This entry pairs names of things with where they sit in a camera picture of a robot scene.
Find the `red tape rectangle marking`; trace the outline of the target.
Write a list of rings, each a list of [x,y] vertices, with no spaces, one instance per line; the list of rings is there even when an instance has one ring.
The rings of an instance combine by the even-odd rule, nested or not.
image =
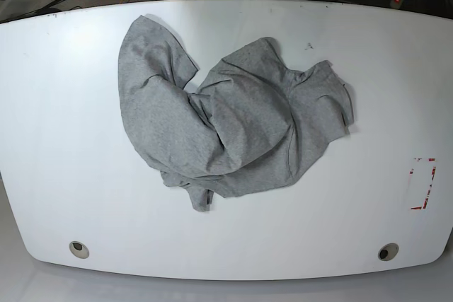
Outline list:
[[[411,211],[427,208],[434,182],[437,161],[435,158],[415,158],[408,178],[406,205]]]

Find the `grey T-shirt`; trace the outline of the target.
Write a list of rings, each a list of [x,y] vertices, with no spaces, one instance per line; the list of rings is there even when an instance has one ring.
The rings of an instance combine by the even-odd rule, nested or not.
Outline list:
[[[168,187],[193,209],[223,198],[294,185],[354,122],[350,95],[331,63],[285,66],[271,37],[221,58],[194,93],[197,66],[163,25],[140,16],[118,58],[125,132]]]

